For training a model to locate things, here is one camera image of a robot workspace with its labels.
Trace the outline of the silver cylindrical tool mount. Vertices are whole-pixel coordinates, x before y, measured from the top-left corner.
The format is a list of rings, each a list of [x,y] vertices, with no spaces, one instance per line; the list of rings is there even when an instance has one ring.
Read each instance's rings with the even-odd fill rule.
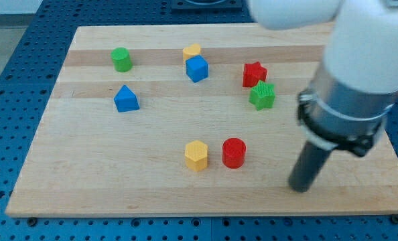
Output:
[[[364,157],[379,141],[398,91],[372,93],[342,83],[320,63],[298,94],[297,119],[309,143]]]

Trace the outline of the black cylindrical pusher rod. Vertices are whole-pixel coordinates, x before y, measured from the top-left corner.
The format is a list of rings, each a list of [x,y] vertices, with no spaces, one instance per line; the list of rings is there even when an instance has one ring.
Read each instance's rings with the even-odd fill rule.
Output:
[[[331,152],[306,141],[288,178],[290,188],[301,193],[308,191]]]

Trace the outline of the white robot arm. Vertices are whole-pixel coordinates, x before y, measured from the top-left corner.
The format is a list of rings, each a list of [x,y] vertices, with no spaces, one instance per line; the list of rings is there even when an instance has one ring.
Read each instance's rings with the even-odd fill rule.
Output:
[[[305,192],[331,152],[365,156],[385,129],[398,98],[398,1],[256,0],[248,8],[271,30],[334,23],[315,76],[297,98],[307,140],[288,183]]]

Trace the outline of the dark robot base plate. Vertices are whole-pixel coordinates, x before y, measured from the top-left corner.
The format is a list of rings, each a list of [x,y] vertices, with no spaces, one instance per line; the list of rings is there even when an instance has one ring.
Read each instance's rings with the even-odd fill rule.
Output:
[[[171,0],[171,10],[242,9],[243,0]]]

